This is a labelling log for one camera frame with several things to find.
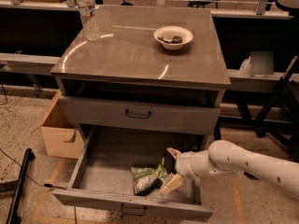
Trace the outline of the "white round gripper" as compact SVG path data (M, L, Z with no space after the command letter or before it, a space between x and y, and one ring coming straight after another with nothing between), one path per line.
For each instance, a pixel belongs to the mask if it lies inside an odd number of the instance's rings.
M176 160L176 174L169 174L163 179L160 192L167 195L178 189L184 182L184 179L194 180L202 176L208 177L228 177L236 175L238 171L234 168L221 169L208 156L207 151L183 152L168 147L167 152Z

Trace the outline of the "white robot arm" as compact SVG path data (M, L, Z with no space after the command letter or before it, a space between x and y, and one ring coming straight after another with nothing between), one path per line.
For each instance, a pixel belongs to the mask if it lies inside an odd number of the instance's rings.
M170 174L160 188L164 195L178 189L186 179L201 176L220 177L249 173L299 199L299 164L297 162L251 152L232 142L217 140L198 152L166 149L175 159L176 173Z

